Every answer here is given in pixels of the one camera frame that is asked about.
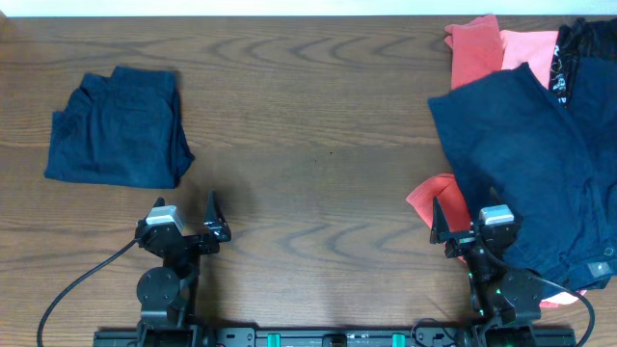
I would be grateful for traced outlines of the navy blue shorts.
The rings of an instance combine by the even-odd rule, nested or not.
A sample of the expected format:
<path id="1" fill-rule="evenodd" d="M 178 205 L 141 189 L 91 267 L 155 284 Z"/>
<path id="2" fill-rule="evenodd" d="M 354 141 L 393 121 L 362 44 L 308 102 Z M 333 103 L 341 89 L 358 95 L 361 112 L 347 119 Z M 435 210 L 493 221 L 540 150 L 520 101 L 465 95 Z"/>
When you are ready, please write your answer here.
<path id="1" fill-rule="evenodd" d="M 506 263 L 572 290 L 616 274 L 616 66 L 585 58 L 567 105 L 528 65 L 428 102 L 477 215 L 500 197 L 522 219 Z"/>

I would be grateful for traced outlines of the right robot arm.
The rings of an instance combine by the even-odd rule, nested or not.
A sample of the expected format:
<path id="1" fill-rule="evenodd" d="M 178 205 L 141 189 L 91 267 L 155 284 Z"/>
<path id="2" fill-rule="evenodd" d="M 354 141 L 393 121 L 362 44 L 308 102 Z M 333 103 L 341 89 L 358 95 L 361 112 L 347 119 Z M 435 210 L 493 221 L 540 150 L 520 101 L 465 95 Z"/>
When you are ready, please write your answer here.
<path id="1" fill-rule="evenodd" d="M 533 273 L 499 257 L 520 228 L 505 205 L 480 210 L 466 230 L 453 231 L 437 198 L 433 199 L 432 244 L 443 244 L 447 258 L 461 257 L 469 271 L 471 305 L 480 318 L 451 334 L 455 346 L 535 346 L 532 322 L 541 317 L 541 289 Z"/>

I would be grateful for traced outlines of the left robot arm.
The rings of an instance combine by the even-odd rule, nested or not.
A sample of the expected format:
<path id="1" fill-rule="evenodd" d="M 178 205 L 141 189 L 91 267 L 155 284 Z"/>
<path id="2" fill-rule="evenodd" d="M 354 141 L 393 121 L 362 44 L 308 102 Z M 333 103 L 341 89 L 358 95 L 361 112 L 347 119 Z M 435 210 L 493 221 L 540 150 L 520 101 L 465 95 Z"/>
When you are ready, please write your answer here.
<path id="1" fill-rule="evenodd" d="M 135 238 L 139 247 L 163 260 L 161 266 L 146 271 L 136 287 L 141 303 L 138 347 L 217 344 L 214 331 L 195 314 L 201 257 L 218 253 L 220 245 L 231 240 L 214 191 L 208 195 L 203 224 L 206 232 L 184 235 L 177 207 L 162 198 L 138 222 Z"/>

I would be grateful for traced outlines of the folded navy shorts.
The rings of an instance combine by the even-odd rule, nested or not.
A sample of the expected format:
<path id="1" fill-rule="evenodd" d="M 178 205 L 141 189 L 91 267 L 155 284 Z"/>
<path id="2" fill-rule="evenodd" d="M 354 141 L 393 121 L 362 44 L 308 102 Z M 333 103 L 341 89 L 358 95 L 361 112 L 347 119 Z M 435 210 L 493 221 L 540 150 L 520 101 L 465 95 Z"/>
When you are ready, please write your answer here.
<path id="1" fill-rule="evenodd" d="M 52 114 L 44 176 L 75 183 L 174 189 L 192 154 L 181 124 L 177 74 L 116 67 L 86 73 Z"/>

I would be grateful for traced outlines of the pink coral t-shirt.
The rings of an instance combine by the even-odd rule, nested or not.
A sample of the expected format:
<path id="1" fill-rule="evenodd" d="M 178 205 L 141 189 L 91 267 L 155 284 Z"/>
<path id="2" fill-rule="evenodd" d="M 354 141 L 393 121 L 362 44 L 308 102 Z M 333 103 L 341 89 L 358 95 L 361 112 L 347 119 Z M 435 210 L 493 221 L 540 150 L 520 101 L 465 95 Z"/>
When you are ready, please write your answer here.
<path id="1" fill-rule="evenodd" d="M 503 47 L 501 69 L 513 69 L 522 63 L 528 63 L 534 76 L 541 85 L 549 88 L 550 68 L 552 65 L 554 47 L 558 37 L 557 31 L 515 32 L 502 30 L 500 32 Z M 432 186 L 432 178 L 418 185 L 406 198 L 420 218 L 429 226 L 433 213 L 429 211 L 429 200 L 438 193 L 445 192 L 445 188 Z"/>

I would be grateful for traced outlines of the red orange t-shirt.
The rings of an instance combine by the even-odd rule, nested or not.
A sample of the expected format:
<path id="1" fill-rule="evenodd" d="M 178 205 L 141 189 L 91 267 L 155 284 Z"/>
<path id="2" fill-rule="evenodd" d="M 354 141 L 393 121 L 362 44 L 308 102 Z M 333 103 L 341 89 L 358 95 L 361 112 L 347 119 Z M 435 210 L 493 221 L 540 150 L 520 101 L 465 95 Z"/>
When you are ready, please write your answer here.
<path id="1" fill-rule="evenodd" d="M 467 24 L 449 24 L 444 30 L 446 45 L 452 51 L 451 88 L 457 89 L 501 69 L 503 46 L 497 19 L 489 14 Z M 418 185 L 407 197 L 427 226 L 436 221 L 433 199 L 442 205 L 449 228 L 469 228 L 471 217 L 452 173 L 440 173 Z"/>

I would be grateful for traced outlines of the black printed t-shirt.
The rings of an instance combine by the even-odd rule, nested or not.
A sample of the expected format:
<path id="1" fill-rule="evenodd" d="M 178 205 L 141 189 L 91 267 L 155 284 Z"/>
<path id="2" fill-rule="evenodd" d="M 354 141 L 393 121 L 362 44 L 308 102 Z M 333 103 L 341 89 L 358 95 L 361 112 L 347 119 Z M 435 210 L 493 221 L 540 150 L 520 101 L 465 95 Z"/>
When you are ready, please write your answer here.
<path id="1" fill-rule="evenodd" d="M 583 58 L 616 61 L 616 19 L 587 21 L 579 17 L 558 30 L 550 65 L 548 89 L 568 107 L 574 91 L 578 65 Z"/>

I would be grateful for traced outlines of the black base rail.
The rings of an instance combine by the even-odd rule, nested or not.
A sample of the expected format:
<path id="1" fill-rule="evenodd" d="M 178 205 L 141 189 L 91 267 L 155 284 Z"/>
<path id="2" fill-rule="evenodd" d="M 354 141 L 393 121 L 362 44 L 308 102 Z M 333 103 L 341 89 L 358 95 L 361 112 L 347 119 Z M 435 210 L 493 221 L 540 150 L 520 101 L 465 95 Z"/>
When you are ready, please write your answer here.
<path id="1" fill-rule="evenodd" d="M 204 332 L 105 331 L 94 334 L 94 347 L 415 347 L 415 346 L 575 346 L 569 329 L 489 330 L 484 341 L 454 327 L 417 326 L 409 330 L 255 330 L 225 328 Z"/>

